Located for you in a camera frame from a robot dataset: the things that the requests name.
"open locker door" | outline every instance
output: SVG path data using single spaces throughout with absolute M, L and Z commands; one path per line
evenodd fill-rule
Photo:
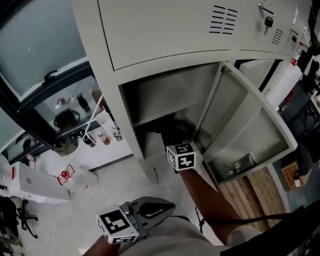
M 298 146 L 268 100 L 228 62 L 220 63 L 193 139 L 219 183 L 260 170 Z

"white cube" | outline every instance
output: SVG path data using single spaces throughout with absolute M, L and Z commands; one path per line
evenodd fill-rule
M 139 236 L 127 215 L 116 204 L 100 211 L 96 221 L 109 244 L 134 242 Z
M 176 171 L 196 167 L 196 152 L 193 143 L 171 145 L 167 146 L 166 149 L 168 161 Z

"lock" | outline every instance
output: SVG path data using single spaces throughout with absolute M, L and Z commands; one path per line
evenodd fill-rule
M 268 29 L 269 28 L 272 28 L 272 25 L 274 24 L 274 19 L 271 18 L 270 16 L 266 17 L 265 18 L 265 21 L 264 21 L 264 25 L 265 25 L 265 32 L 264 34 L 266 35 L 267 32 L 268 32 Z

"ventilation slot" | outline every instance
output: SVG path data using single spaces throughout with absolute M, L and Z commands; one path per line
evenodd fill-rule
M 293 43 L 293 45 L 292 45 L 292 47 L 291 47 L 291 50 L 292 50 L 292 51 L 294 51 L 294 50 L 296 49 L 297 44 L 298 44 L 297 42 L 294 42 L 294 43 Z
M 280 43 L 281 37 L 282 37 L 282 31 L 279 29 L 276 29 L 272 38 L 271 43 L 278 45 Z
M 232 35 L 236 25 L 238 11 L 214 5 L 209 33 Z

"human arm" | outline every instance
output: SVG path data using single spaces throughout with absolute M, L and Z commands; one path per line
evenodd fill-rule
M 120 243 L 109 244 L 102 235 L 83 256 L 117 256 Z
M 181 170 L 179 174 L 204 219 L 240 220 L 231 204 L 215 191 L 198 173 L 192 169 Z M 234 224 L 208 222 L 215 235 L 227 244 L 230 233 L 239 227 Z

